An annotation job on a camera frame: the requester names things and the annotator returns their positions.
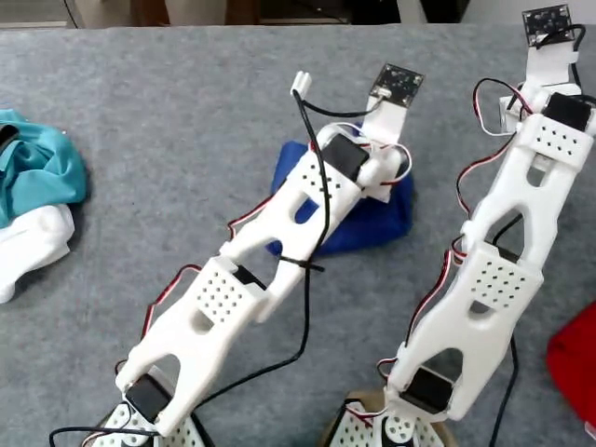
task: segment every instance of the white cloth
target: white cloth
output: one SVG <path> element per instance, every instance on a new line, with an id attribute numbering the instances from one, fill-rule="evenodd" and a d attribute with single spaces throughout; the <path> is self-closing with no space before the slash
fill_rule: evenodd
<path id="1" fill-rule="evenodd" d="M 74 232 L 73 215 L 66 205 L 29 211 L 0 229 L 0 304 L 10 301 L 15 283 L 25 273 L 66 255 L 66 242 Z"/>

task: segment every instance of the hole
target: hole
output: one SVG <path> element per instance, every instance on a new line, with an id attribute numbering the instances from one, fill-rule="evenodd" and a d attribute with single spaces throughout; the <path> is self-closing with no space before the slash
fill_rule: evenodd
<path id="1" fill-rule="evenodd" d="M 207 317 L 207 315 L 201 312 L 200 309 L 196 309 L 195 314 L 193 315 L 190 321 L 190 324 L 193 330 L 199 334 L 207 333 L 213 327 L 213 321 L 211 321 L 210 318 Z"/>
<path id="2" fill-rule="evenodd" d="M 494 298 L 493 303 L 496 303 L 498 299 Z M 470 319 L 475 321 L 484 320 L 490 318 L 494 313 L 494 309 L 489 307 L 488 305 L 481 303 L 480 301 L 473 301 L 469 310 L 467 311 L 467 315 Z"/>
<path id="3" fill-rule="evenodd" d="M 428 359 L 424 366 L 432 372 L 455 382 L 462 375 L 463 364 L 464 355 L 462 351 L 450 347 Z"/>
<path id="4" fill-rule="evenodd" d="M 545 174 L 546 174 L 545 171 L 543 171 L 541 169 L 537 169 L 534 166 L 531 166 L 528 169 L 528 171 L 526 172 L 525 178 L 530 185 L 537 188 L 538 186 L 542 185 Z"/>

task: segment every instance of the perforated plate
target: perforated plate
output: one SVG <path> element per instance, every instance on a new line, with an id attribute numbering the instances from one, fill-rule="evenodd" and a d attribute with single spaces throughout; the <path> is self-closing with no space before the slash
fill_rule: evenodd
<path id="1" fill-rule="evenodd" d="M 418 438 L 419 447 L 443 447 L 443 441 L 431 424 L 423 422 L 420 418 L 416 419 L 416 438 Z"/>
<path id="2" fill-rule="evenodd" d="M 325 163 L 325 173 L 327 174 L 331 212 L 341 215 L 350 210 L 359 199 L 360 188 L 329 163 Z M 298 183 L 299 188 L 305 191 L 317 205 L 320 207 L 324 205 L 317 157 L 312 152 L 303 155 L 296 168 L 288 175 L 288 182 Z"/>
<path id="3" fill-rule="evenodd" d="M 513 143 L 566 163 L 576 171 L 584 166 L 593 144 L 588 134 L 540 114 L 526 118 Z"/>
<path id="4" fill-rule="evenodd" d="M 366 411 L 357 401 L 350 402 L 347 406 L 357 412 Z M 344 412 L 329 447 L 373 447 L 373 428 L 367 427 L 349 412 Z"/>
<path id="5" fill-rule="evenodd" d="M 496 311 L 524 309 L 542 284 L 542 275 L 499 257 L 488 244 L 478 245 L 466 271 L 473 299 Z"/>
<path id="6" fill-rule="evenodd" d="M 152 431 L 154 428 L 139 413 L 133 410 L 129 419 L 129 407 L 126 403 L 117 405 L 103 425 L 109 428 L 130 428 Z M 149 445 L 159 447 L 205 447 L 198 430 L 190 417 L 187 417 L 173 434 L 167 438 L 154 439 Z M 136 435 L 111 434 L 90 441 L 86 447 L 140 447 L 147 442 L 147 437 Z"/>
<path id="7" fill-rule="evenodd" d="M 196 302 L 212 324 L 224 324 L 246 302 L 260 301 L 264 292 L 255 283 L 242 284 L 224 265 L 223 257 L 211 258 L 193 284 Z"/>

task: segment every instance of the white connector plug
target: white connector plug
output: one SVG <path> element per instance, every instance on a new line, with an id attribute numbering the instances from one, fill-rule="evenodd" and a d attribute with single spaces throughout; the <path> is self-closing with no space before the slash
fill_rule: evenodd
<path id="1" fill-rule="evenodd" d="M 306 93 L 310 85 L 313 83 L 313 78 L 308 72 L 298 72 L 294 78 L 294 83 L 291 85 L 290 94 L 293 96 L 293 92 L 296 90 L 302 99 L 306 98 Z"/>

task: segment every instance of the teal cloth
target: teal cloth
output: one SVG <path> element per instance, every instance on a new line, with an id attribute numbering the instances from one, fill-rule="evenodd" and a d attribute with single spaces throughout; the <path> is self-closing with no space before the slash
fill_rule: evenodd
<path id="1" fill-rule="evenodd" d="M 85 166 L 66 135 L 11 109 L 0 110 L 0 126 L 6 124 L 19 136 L 0 154 L 0 228 L 27 211 L 85 198 Z"/>

